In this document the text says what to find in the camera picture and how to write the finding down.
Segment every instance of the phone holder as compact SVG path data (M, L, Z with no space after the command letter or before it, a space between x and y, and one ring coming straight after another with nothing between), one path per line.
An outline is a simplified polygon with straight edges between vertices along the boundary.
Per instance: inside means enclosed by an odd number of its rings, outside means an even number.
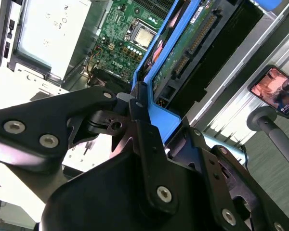
M277 112L273 108L259 107L249 115L247 126L253 131L264 131L289 162L289 138L273 122L276 118Z

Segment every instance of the green circuit board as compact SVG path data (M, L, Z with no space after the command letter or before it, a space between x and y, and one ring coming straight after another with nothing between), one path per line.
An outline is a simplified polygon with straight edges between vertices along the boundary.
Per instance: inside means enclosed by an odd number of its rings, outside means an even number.
M97 39L90 68L131 82L163 20L132 0L114 0Z
M210 26L214 22L216 16L212 15L212 18L209 18L205 23L204 28L199 31L198 29L206 19L207 15L212 11L212 6L215 3L215 0L207 0L203 5L199 6L197 11L194 14L194 17L190 21L189 25L186 27L184 33L181 35L175 47L172 49L167 60L161 67L159 73L153 79L153 92L155 92L160 86L162 80L172 74L172 71L176 68L180 69L184 66L187 59L184 58L184 52L188 48L193 36L196 33L199 33L199 38L195 40L195 45L199 45L202 38L202 33L209 30Z

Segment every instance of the screw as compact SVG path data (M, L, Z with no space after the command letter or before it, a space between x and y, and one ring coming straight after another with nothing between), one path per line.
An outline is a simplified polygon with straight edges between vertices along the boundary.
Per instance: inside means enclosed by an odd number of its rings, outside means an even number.
M107 93L107 92L104 92L104 96L105 96L106 98L109 98L109 99L112 98L111 94L109 94L109 93Z
M164 186L158 187L157 194L158 197L165 203L169 203L172 200L171 192Z
M139 106L139 107L143 107L143 105L139 102L136 102L136 105Z
M275 222L274 226L277 231L284 231L283 227L279 223Z
M227 154L227 153L228 153L227 150L224 149L224 148L220 148L220 150L221 150L221 152L224 153L224 154Z
M195 133L196 135L198 135L198 136L201 136L200 131L198 131L197 129L194 130L194 133Z
M52 134L46 134L41 136L39 143L45 148L55 148L58 146L59 140Z
M6 132L11 133L11 134L19 134L22 133L26 127L22 122L16 121L16 120L11 120L6 122L3 125L3 128Z
M222 210L223 218L232 226L236 225L236 218L233 214L226 208Z

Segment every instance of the cable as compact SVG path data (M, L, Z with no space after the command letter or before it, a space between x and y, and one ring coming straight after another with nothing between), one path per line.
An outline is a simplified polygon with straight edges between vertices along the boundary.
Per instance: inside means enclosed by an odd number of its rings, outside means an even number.
M249 168L248 168L248 162L249 162L249 159L248 159L248 157L247 157L247 150L246 150L246 147L245 147L245 145L242 145L241 146L241 149L242 149L242 151L243 151L243 153L244 153L244 156L245 156L245 169L246 169L246 171L248 171L248 173L250 172L249 171Z
M91 60L93 59L93 57L98 56L102 51L103 51L102 48L96 47L96 48L92 51L92 53L91 53L90 59L88 60L88 64L86 65L86 70L87 70L88 77L89 77L87 83L89 82L89 80L90 80L91 77L92 77L92 76L90 75L90 71L89 71L89 63L91 62Z

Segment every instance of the phone screen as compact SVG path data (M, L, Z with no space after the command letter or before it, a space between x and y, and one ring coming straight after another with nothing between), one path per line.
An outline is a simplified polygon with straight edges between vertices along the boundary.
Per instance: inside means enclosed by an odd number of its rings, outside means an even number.
M250 91L280 113L289 116L289 78L276 67L271 67Z

